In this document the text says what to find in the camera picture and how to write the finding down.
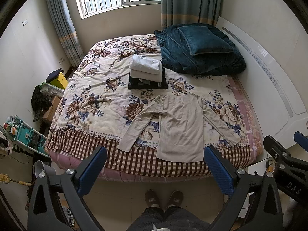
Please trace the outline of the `beige long-sleeve shirt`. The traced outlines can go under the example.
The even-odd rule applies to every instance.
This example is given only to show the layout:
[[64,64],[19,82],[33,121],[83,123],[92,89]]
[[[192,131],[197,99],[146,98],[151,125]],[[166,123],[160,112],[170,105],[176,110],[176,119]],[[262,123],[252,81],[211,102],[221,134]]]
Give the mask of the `beige long-sleeve shirt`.
[[239,144],[240,137],[205,103],[201,97],[188,94],[181,98],[159,95],[138,113],[118,144],[129,152],[153,115],[159,116],[158,159],[194,163],[204,159],[204,123],[209,123],[230,145]]

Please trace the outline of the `dark clothes pile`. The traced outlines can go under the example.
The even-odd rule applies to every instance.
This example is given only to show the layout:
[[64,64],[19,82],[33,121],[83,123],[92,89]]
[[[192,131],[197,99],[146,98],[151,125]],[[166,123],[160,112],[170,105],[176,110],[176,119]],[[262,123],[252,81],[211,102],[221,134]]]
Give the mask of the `dark clothes pile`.
[[50,96],[46,96],[41,93],[40,85],[37,85],[34,89],[31,98],[31,106],[34,112],[33,121],[36,122],[40,117],[46,113],[52,106],[52,99]]

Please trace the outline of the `pink mattress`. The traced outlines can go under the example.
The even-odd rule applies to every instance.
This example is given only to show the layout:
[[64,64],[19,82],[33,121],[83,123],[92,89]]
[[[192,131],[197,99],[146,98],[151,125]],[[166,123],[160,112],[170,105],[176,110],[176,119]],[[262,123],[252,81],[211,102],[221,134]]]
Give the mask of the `pink mattress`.
[[[229,84],[245,124],[249,144],[229,148],[220,140],[215,147],[236,168],[243,168],[249,166],[262,154],[262,133],[253,107],[246,98],[239,81],[236,78],[230,78]],[[84,135],[74,130],[65,132],[51,130],[49,139],[48,146],[57,148],[49,149],[51,160],[61,169],[76,168],[81,163],[82,160],[77,154],[81,148],[93,149],[96,144],[106,147],[107,161],[98,176],[105,181],[169,183],[198,180],[210,176],[205,162],[159,161],[156,158],[156,151],[148,146],[133,148],[131,154],[121,154],[116,149],[116,141]]]

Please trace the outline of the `white bed headboard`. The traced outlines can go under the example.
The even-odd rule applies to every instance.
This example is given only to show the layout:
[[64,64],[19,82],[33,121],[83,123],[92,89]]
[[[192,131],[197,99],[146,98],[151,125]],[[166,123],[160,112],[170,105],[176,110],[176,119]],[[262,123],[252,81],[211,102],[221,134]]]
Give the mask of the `white bed headboard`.
[[286,149],[293,135],[307,135],[307,110],[282,67],[258,42],[220,17],[216,27],[235,44],[246,62],[238,79],[251,102],[263,136],[271,135]]

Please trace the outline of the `teal storage rack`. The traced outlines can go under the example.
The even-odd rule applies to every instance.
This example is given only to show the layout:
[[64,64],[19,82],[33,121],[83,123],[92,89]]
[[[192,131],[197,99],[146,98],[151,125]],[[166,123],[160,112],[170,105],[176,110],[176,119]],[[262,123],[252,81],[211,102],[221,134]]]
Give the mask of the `teal storage rack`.
[[15,144],[20,144],[23,148],[44,157],[50,157],[45,151],[46,136],[39,133],[18,116],[11,116],[7,123],[10,125],[9,133],[14,137]]

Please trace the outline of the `cardboard box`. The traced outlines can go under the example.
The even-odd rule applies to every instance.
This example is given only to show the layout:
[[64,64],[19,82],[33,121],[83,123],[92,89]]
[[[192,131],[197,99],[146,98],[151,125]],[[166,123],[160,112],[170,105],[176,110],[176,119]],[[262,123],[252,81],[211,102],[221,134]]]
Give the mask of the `cardboard box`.
[[52,98],[52,106],[41,116],[41,121],[51,124],[56,109],[60,103],[61,98],[57,95]]

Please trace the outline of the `left brown slipper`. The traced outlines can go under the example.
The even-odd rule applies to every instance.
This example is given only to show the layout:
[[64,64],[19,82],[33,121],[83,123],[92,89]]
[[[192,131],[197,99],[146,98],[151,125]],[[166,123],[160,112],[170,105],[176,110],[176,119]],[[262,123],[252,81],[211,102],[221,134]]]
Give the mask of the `left brown slipper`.
[[159,198],[153,190],[148,190],[145,193],[145,201],[148,207],[160,208]]

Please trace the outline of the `brown slipper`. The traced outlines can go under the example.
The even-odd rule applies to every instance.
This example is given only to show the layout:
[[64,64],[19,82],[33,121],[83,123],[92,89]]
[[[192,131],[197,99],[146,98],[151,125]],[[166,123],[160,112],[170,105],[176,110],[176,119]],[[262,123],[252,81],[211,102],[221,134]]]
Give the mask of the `brown slipper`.
[[160,208],[159,198],[153,190],[148,190],[145,193],[145,201],[148,207]]
[[184,194],[181,191],[179,190],[174,191],[169,198],[169,201],[167,203],[167,208],[173,206],[180,207],[183,202],[183,199],[184,199]]

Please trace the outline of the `right brown slipper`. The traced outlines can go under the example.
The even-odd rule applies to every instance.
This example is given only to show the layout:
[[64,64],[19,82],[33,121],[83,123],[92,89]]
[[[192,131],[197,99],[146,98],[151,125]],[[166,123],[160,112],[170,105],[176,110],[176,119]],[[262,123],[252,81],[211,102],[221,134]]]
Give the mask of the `right brown slipper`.
[[180,207],[183,202],[183,199],[184,199],[184,194],[181,191],[179,190],[174,191],[169,198],[169,201],[167,203],[167,208],[173,206]]

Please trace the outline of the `person's dark trousers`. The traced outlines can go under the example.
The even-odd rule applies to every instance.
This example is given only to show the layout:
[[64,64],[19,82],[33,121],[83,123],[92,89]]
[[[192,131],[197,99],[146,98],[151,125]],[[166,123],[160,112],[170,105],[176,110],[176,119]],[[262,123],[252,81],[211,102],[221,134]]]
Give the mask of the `person's dark trousers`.
[[186,209],[148,207],[127,230],[208,230],[210,224]]

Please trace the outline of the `yellow box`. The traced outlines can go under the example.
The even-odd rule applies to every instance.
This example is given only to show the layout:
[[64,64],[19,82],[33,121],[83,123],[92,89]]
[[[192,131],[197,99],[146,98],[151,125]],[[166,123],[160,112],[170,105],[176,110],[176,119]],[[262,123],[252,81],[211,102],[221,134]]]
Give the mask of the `yellow box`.
[[60,72],[59,75],[57,76],[57,78],[54,78],[52,81],[49,82],[49,84],[65,90],[67,85],[68,85],[68,81],[65,78],[65,76],[63,75],[63,73]]

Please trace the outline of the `floral fleece bed blanket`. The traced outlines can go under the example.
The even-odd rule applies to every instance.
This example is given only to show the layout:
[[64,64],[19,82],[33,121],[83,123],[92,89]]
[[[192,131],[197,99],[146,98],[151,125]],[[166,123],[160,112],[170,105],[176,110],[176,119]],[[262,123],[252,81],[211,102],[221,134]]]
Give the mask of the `floral fleece bed blanket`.
[[[160,59],[161,49],[156,37],[153,34],[130,35],[96,43],[69,80],[50,131],[74,130],[84,135],[114,140],[121,154],[131,154],[133,148],[144,146],[154,149],[157,154],[157,114],[153,115],[129,152],[121,151],[117,146],[134,117],[157,96],[181,98],[194,94],[204,99],[231,131],[240,137],[239,144],[232,146],[209,123],[204,123],[204,149],[215,147],[220,140],[229,148],[249,144],[245,124],[229,84],[231,77],[179,74],[166,69],[168,89],[129,90],[129,70],[134,54]],[[78,158],[88,158],[98,146],[102,145],[96,144],[93,149],[81,148],[77,152]]]

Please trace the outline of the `dark navy cap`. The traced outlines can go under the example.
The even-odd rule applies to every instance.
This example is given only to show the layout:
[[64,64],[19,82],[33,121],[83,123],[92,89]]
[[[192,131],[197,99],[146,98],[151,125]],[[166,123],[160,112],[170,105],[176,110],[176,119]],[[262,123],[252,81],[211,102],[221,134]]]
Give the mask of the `dark navy cap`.
[[51,72],[48,77],[46,78],[46,83],[50,84],[53,80],[57,79],[60,74],[63,73],[63,70],[61,68]]

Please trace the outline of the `black folded garment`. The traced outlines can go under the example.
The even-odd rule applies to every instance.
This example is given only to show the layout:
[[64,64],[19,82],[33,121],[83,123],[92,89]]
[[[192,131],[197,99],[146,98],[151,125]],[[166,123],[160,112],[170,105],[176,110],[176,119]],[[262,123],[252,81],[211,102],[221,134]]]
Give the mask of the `black folded garment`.
[[150,81],[142,78],[132,78],[129,75],[128,89],[168,89],[164,68],[162,69],[162,82]]

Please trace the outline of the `white folded garment lower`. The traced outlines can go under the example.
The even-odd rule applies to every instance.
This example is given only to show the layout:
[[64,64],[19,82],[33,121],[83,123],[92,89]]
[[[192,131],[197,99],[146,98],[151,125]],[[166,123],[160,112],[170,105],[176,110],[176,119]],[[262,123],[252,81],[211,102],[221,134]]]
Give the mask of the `white folded garment lower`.
[[146,73],[146,72],[143,72],[143,71],[130,69],[129,72],[130,72],[130,76],[132,78],[141,78],[141,79],[150,80],[150,81],[154,81],[154,82],[162,82],[162,80],[163,80],[163,72],[162,71],[158,74],[150,74],[150,73]]

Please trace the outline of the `white folded garment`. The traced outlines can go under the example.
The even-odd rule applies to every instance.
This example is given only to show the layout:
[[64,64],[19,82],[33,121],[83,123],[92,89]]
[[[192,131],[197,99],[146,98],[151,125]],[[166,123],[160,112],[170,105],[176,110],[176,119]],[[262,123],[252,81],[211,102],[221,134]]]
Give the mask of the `white folded garment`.
[[137,54],[133,55],[130,68],[135,71],[149,74],[159,74],[161,70],[159,60],[143,57]]
[[150,81],[154,81],[154,82],[162,82],[162,80],[163,80],[163,72],[162,71],[158,74],[150,74],[150,73],[146,73],[146,72],[143,72],[143,71],[130,69],[129,72],[130,72],[130,76],[132,78],[141,78],[141,79],[150,80]]

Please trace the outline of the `white folded garment top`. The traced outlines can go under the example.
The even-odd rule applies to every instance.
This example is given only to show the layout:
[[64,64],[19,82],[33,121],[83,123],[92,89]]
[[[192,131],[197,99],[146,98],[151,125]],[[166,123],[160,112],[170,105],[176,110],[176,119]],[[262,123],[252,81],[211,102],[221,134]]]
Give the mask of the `white folded garment top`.
[[133,55],[130,68],[135,71],[149,74],[159,74],[161,70],[159,60],[143,57],[137,54]]

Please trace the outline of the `teal velvet pillow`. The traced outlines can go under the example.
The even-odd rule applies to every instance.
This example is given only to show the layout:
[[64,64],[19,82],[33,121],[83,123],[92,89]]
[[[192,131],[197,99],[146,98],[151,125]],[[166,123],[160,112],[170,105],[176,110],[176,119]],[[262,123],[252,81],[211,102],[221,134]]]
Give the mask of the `teal velvet pillow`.
[[207,53],[232,53],[233,48],[213,34],[206,26],[181,26],[178,28],[191,56]]

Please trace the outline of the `dark teal folded quilt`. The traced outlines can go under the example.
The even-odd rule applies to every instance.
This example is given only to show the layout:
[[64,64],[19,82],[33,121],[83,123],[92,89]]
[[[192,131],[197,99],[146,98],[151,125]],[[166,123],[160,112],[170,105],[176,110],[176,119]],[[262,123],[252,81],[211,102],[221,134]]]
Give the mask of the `dark teal folded quilt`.
[[[207,53],[191,56],[188,46],[178,30],[181,26],[206,26],[232,48],[232,53]],[[246,69],[246,62],[229,37],[215,26],[203,23],[178,24],[162,31],[154,31],[161,49],[162,66],[174,72],[206,76],[234,76]]]

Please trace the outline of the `left striped curtain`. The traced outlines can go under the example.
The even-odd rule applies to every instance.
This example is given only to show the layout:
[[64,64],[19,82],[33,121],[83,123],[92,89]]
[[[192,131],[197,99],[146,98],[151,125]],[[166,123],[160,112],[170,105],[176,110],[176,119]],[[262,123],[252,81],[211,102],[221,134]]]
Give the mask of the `left striped curtain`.
[[73,68],[78,68],[84,52],[77,37],[66,0],[46,0],[62,48]]

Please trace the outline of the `right teal curtain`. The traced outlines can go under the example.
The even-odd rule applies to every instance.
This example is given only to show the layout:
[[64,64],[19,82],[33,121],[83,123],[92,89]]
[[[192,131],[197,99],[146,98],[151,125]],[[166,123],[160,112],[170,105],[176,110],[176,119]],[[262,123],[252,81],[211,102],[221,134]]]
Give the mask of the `right teal curtain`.
[[161,0],[161,28],[177,24],[215,25],[222,0]]

